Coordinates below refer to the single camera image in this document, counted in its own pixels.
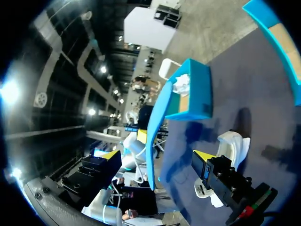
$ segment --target ceiling beam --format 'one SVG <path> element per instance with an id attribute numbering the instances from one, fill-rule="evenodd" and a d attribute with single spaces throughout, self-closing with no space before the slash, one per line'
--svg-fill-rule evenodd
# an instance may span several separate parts
<path id="1" fill-rule="evenodd" d="M 127 50 L 127 49 L 121 49 L 121 48 L 114 48 L 112 49 L 112 54 L 117 53 L 117 54 L 124 54 L 124 55 L 130 55 L 130 56 L 135 56 L 137 57 L 139 55 L 138 52 L 134 52 L 131 50 Z"/>
<path id="2" fill-rule="evenodd" d="M 119 71 L 131 71 L 131 72 L 134 72 L 133 69 L 127 69 L 127 68 L 120 68 L 120 67 L 114 67 L 116 70 L 119 70 Z"/>

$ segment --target exhibition hall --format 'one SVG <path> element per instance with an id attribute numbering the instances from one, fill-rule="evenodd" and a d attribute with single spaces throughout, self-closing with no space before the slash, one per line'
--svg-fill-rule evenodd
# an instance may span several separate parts
<path id="1" fill-rule="evenodd" d="M 297 224 L 297 7 L 272 0 L 5 4 L 3 220 Z"/>

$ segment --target white panel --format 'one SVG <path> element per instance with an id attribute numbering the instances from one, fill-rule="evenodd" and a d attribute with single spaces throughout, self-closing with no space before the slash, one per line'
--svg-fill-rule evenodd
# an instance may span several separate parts
<path id="1" fill-rule="evenodd" d="M 176 29 L 154 19 L 155 10 L 136 7 L 124 20 L 124 41 L 164 51 Z"/>

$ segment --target robotic arm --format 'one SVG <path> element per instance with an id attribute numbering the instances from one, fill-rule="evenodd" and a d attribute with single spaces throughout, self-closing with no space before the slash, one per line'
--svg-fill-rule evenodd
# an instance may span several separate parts
<path id="1" fill-rule="evenodd" d="M 233 210 L 227 225 L 259 226 L 263 223 L 264 211 L 275 199 L 277 190 L 265 183 L 252 188 L 252 178 L 237 173 L 231 167 L 231 160 L 225 156 L 205 162 L 197 152 L 193 152 L 192 167 L 204 188 L 212 189 L 221 202 Z"/>

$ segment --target black t-shirt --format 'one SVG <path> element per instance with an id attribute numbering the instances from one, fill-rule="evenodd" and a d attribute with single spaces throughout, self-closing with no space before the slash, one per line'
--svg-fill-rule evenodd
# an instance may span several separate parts
<path id="1" fill-rule="evenodd" d="M 136 210 L 141 216 L 158 214 L 156 196 L 150 188 L 127 187 L 124 184 L 116 185 L 116 181 L 113 183 L 122 195 L 119 208 L 123 214 L 128 209 Z M 113 200 L 114 203 L 108 205 L 117 207 L 118 196 L 114 196 Z"/>

